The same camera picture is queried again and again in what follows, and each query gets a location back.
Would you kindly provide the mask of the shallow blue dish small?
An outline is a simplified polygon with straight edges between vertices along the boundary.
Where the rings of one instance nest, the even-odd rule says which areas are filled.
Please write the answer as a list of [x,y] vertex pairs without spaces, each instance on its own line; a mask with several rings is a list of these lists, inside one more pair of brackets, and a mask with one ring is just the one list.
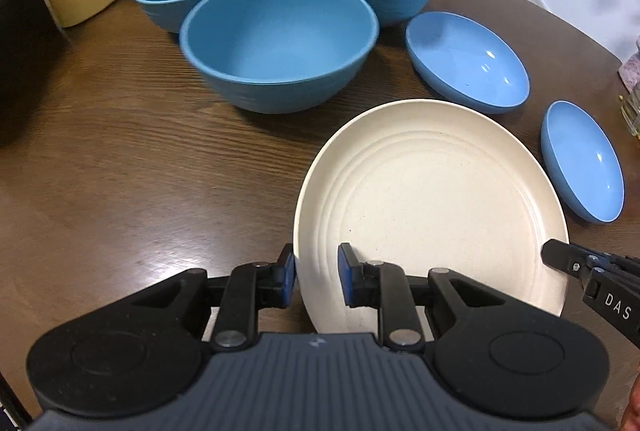
[[544,165],[567,206],[583,220],[608,224],[623,211],[625,182],[598,122],[567,100],[552,102],[540,130]]

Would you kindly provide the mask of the large blue bowl front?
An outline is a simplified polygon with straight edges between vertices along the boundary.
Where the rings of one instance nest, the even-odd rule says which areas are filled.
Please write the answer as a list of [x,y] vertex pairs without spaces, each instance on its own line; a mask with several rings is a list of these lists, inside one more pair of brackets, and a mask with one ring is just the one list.
[[184,57],[226,102],[265,114],[340,93],[378,40],[365,0],[203,0],[186,16]]

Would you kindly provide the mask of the cream round plate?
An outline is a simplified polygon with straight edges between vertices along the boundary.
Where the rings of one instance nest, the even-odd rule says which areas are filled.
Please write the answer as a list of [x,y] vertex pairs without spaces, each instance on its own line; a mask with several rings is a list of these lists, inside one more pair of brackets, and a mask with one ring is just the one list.
[[297,200],[297,277],[319,333],[372,333],[374,311],[345,304],[337,248],[423,276],[446,267],[560,315],[566,278],[542,245],[567,240],[546,173],[508,130],[435,99],[372,108],[314,158]]

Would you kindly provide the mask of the shallow blue dish large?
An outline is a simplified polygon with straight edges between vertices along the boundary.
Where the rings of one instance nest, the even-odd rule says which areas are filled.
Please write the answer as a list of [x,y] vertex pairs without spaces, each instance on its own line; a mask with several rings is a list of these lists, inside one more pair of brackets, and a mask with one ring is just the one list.
[[482,24],[447,12],[414,17],[406,47],[418,75],[443,98],[486,114],[528,99],[528,73],[512,48]]

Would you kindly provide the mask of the glass vase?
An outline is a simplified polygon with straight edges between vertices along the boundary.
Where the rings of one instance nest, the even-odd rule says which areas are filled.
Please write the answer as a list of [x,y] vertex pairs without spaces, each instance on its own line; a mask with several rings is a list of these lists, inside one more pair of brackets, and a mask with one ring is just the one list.
[[634,87],[628,95],[620,100],[620,113],[627,125],[629,133],[640,138],[640,82],[634,84]]

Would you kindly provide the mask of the black paper bag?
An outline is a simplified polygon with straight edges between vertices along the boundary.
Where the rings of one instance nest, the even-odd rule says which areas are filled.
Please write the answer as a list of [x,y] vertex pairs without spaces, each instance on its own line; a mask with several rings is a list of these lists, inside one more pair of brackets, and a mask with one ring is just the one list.
[[28,129],[67,42],[44,0],[1,0],[1,145]]

